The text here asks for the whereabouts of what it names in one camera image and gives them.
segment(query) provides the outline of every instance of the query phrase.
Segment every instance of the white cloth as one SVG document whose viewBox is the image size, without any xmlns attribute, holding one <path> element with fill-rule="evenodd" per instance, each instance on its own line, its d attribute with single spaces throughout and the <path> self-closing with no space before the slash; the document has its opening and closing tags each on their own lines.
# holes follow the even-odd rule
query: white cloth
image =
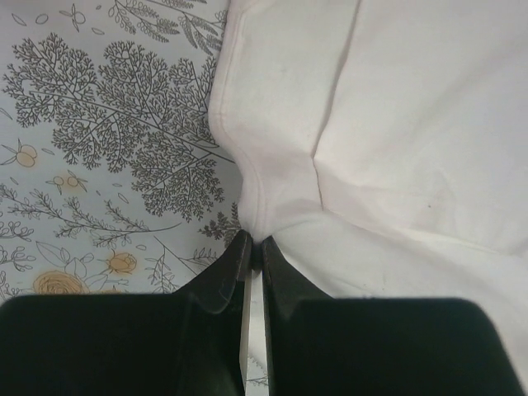
<svg viewBox="0 0 528 396">
<path fill-rule="evenodd" d="M 458 296 L 528 384 L 528 3 L 234 1 L 210 105 L 257 239 L 336 296 Z"/>
</svg>

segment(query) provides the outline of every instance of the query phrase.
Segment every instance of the botanical print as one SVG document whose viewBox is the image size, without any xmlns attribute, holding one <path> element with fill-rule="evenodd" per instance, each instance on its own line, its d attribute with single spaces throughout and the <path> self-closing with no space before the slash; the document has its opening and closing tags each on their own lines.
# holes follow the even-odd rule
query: botanical print
<svg viewBox="0 0 528 396">
<path fill-rule="evenodd" d="M 16 100 L 16 119 L 22 127 L 55 121 L 52 143 L 68 164 L 131 167 L 133 188 L 153 215 L 201 219 L 224 199 L 215 164 L 231 160 L 216 150 L 206 118 L 212 58 L 201 73 L 189 59 L 169 68 L 141 45 L 118 41 L 106 47 L 110 64 L 96 73 L 88 54 L 53 33 L 13 49 L 22 65 L 7 66 L 3 91 Z M 23 166 L 34 163 L 28 153 L 19 157 Z"/>
<path fill-rule="evenodd" d="M 172 293 L 240 228 L 207 120 L 227 0 L 2 2 L 0 302 Z M 247 394 L 267 377 L 251 359 Z"/>
<path fill-rule="evenodd" d="M 200 48 L 208 55 L 211 51 L 220 51 L 224 28 L 227 20 L 227 11 L 219 11 L 214 15 L 213 21 L 191 12 L 195 3 L 204 3 L 205 0 L 114 0 L 114 5 L 108 10 L 108 16 L 114 18 L 122 29 L 127 33 L 135 35 L 136 26 L 145 35 L 162 43 L 169 41 L 169 35 L 184 33 L 185 37 L 195 48 Z M 177 22 L 167 18 L 161 18 L 154 8 L 161 7 L 163 15 L 164 8 L 177 12 Z"/>
</svg>

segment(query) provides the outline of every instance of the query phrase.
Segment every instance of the branch illustration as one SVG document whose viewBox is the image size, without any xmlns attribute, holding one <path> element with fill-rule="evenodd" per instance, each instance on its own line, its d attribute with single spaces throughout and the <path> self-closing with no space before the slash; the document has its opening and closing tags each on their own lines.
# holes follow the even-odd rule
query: branch illustration
<svg viewBox="0 0 528 396">
<path fill-rule="evenodd" d="M 63 224 L 59 226 L 58 231 L 55 231 L 57 238 L 76 238 L 81 232 L 89 232 L 92 235 L 94 246 L 97 247 L 116 248 L 117 242 L 121 242 L 121 245 L 124 246 L 131 243 L 130 235 L 132 234 L 156 233 L 180 225 L 174 224 L 164 229 L 149 229 L 143 221 L 124 216 L 120 208 L 113 206 L 110 200 L 106 200 L 106 214 L 111 217 L 114 223 L 125 225 L 124 229 L 119 229 L 103 219 L 98 219 L 88 212 L 84 212 L 77 197 L 64 200 L 63 207 L 70 213 L 70 216 L 66 216 L 63 214 L 63 209 L 54 206 L 54 202 L 48 194 L 34 190 L 30 195 L 31 200 L 28 197 L 18 199 L 14 189 L 0 184 L 0 198 L 13 203 L 13 206 L 8 207 L 8 213 L 28 219 L 40 219 L 41 216 L 47 216 L 48 219 L 60 220 Z"/>
<path fill-rule="evenodd" d="M 130 1 L 138 15 L 154 15 Z M 169 67 L 141 45 L 118 41 L 106 47 L 98 77 L 88 55 L 54 33 L 13 48 L 21 65 L 8 66 L 3 91 L 16 100 L 17 122 L 56 122 L 52 143 L 67 163 L 132 167 L 133 188 L 154 215 L 171 211 L 190 221 L 223 199 L 213 158 L 233 161 L 217 152 L 207 122 L 212 58 L 198 73 L 188 59 Z"/>
<path fill-rule="evenodd" d="M 32 266 L 23 264 L 23 262 L 33 262 L 36 260 L 33 256 L 27 256 L 24 253 L 25 250 L 25 247 L 19 246 L 10 254 L 2 245 L 0 245 L 0 266 L 4 264 L 12 264 L 19 272 L 33 269 Z"/>
<path fill-rule="evenodd" d="M 148 276 L 150 284 L 157 286 L 154 293 L 174 293 L 179 289 L 179 285 L 172 283 L 174 274 L 172 274 L 170 267 L 165 263 L 165 255 L 167 249 L 163 246 L 163 254 L 158 258 L 147 258 L 148 262 L 155 262 L 154 266 L 147 267 L 147 270 L 152 271 Z"/>
<path fill-rule="evenodd" d="M 0 271 L 0 298 L 6 301 L 8 298 L 16 297 L 21 290 L 17 287 L 11 287 L 7 282 L 7 275 L 5 271 Z"/>
<path fill-rule="evenodd" d="M 19 238 L 26 242 L 31 242 L 30 235 L 35 231 L 27 227 L 20 227 L 20 221 L 10 221 L 7 225 L 0 221 L 0 239 L 14 239 Z"/>
<path fill-rule="evenodd" d="M 268 377 L 250 378 L 247 380 L 249 383 L 255 384 L 256 386 L 268 386 Z"/>
</svg>

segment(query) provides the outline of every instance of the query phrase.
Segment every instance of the floral wallpaper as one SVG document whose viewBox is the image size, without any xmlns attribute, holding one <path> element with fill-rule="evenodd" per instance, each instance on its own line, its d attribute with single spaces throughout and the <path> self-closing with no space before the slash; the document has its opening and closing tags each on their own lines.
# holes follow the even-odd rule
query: floral wallpaper
<svg viewBox="0 0 528 396">
<path fill-rule="evenodd" d="M 0 301 L 172 293 L 222 254 L 241 178 L 207 111 L 227 8 L 2 2 Z"/>
</svg>

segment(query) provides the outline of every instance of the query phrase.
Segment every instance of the leaf illustration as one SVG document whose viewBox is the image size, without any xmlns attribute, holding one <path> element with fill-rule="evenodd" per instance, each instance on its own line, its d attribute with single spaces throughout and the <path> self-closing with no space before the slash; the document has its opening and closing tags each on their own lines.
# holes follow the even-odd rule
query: leaf illustration
<svg viewBox="0 0 528 396">
<path fill-rule="evenodd" d="M 0 107 L 0 113 L 4 114 L 6 117 L 8 117 L 9 120 L 12 120 L 12 119 L 13 119 L 13 117 L 11 117 L 11 116 L 9 115 L 9 113 L 8 113 L 7 111 L 5 111 L 4 109 L 2 109 L 1 107 Z"/>
<path fill-rule="evenodd" d="M 227 12 L 227 10 L 216 12 L 214 16 L 216 17 L 216 21 L 219 23 L 220 27 L 222 29 L 224 29 L 225 25 L 226 25 L 226 23 L 228 21 L 228 12 Z"/>
<path fill-rule="evenodd" d="M 81 262 L 83 262 L 84 264 L 88 264 L 89 262 L 93 261 L 93 258 L 93 254 L 88 253 L 81 258 Z"/>
<path fill-rule="evenodd" d="M 65 248 L 60 249 L 60 258 L 63 262 L 69 262 L 69 252 Z"/>
<path fill-rule="evenodd" d="M 64 262 L 60 255 L 60 249 L 49 243 L 37 242 L 36 248 L 39 249 L 42 257 L 49 263 L 59 268 L 64 268 L 68 264 Z"/>
<path fill-rule="evenodd" d="M 124 196 L 124 195 L 121 194 L 120 192 L 117 193 L 117 196 L 119 197 L 120 200 L 122 200 L 122 201 L 125 202 L 126 204 L 129 204 L 129 200 L 126 199 L 126 196 Z"/>
<path fill-rule="evenodd" d="M 86 283 L 90 291 L 99 291 L 105 285 L 107 279 L 108 279 L 108 275 L 97 274 L 97 275 L 88 277 L 84 281 L 84 283 Z"/>
<path fill-rule="evenodd" d="M 125 4 L 154 15 L 141 2 Z M 117 5 L 115 17 L 124 21 L 131 10 Z M 212 57 L 198 71 L 189 59 L 169 67 L 143 46 L 118 41 L 106 47 L 97 76 L 85 52 L 53 33 L 39 43 L 25 39 L 14 52 L 22 65 L 8 66 L 3 91 L 16 101 L 17 122 L 29 127 L 54 121 L 52 143 L 66 163 L 87 169 L 105 164 L 110 172 L 131 167 L 132 187 L 154 215 L 170 211 L 187 221 L 201 219 L 224 199 L 215 168 L 219 159 L 231 160 L 215 151 L 207 121 Z M 75 238 L 86 230 L 82 224 L 66 224 L 59 236 Z M 123 233 L 96 234 L 102 246 L 128 240 Z"/>
<path fill-rule="evenodd" d="M 192 258 L 182 259 L 185 262 L 196 264 L 198 266 L 209 266 L 217 260 L 216 252 L 212 253 L 211 249 L 208 252 L 205 251 L 205 248 L 201 249 L 200 252 L 195 252 Z"/>
<path fill-rule="evenodd" d="M 177 35 L 180 31 L 177 29 L 178 24 L 166 18 L 158 18 L 156 20 L 156 27 L 158 32 L 165 35 Z"/>
<path fill-rule="evenodd" d="M 195 31 L 195 40 L 196 40 L 196 43 L 198 43 L 198 46 L 201 48 L 202 51 L 204 51 L 208 55 L 213 54 L 207 47 L 207 42 L 205 41 L 205 37 L 199 31 Z"/>
<path fill-rule="evenodd" d="M 48 16 L 48 14 L 40 14 L 36 19 L 35 19 L 35 23 L 37 25 L 44 25 L 48 19 L 50 17 Z"/>
<path fill-rule="evenodd" d="M 185 37 L 189 41 L 189 44 L 191 44 L 195 48 L 198 48 L 198 45 L 196 44 L 195 38 L 192 34 L 191 20 L 187 16 L 184 16 L 180 21 L 181 21 L 181 28 L 183 29 L 183 33 L 185 34 Z"/>
<path fill-rule="evenodd" d="M 64 268 L 64 271 L 72 276 L 77 278 L 84 278 L 87 274 L 86 266 L 78 258 L 74 258 L 69 264 Z"/>
<path fill-rule="evenodd" d="M 212 35 L 218 35 L 218 31 L 216 31 L 216 29 L 209 22 L 206 22 L 202 18 L 194 16 L 192 18 L 192 24 L 195 27 L 200 27 L 204 29 L 205 31 L 208 31 Z"/>
<path fill-rule="evenodd" d="M 212 35 L 207 35 L 207 45 L 213 49 L 220 51 L 222 50 L 222 40 L 217 39 L 216 37 L 213 37 Z"/>
<path fill-rule="evenodd" d="M 21 26 L 27 26 L 26 23 L 24 22 L 24 20 L 22 18 L 20 18 L 18 15 L 15 15 L 15 14 L 11 14 L 13 19 L 15 20 L 15 22 Z"/>
<path fill-rule="evenodd" d="M 5 144 L 2 144 L 2 147 L 4 147 L 7 151 L 11 151 L 13 154 L 18 153 L 14 148 L 8 147 Z"/>
<path fill-rule="evenodd" d="M 10 163 L 14 163 L 17 160 L 17 157 L 11 157 L 4 161 L 3 163 L 0 163 L 0 166 L 2 165 L 9 165 Z"/>
</svg>

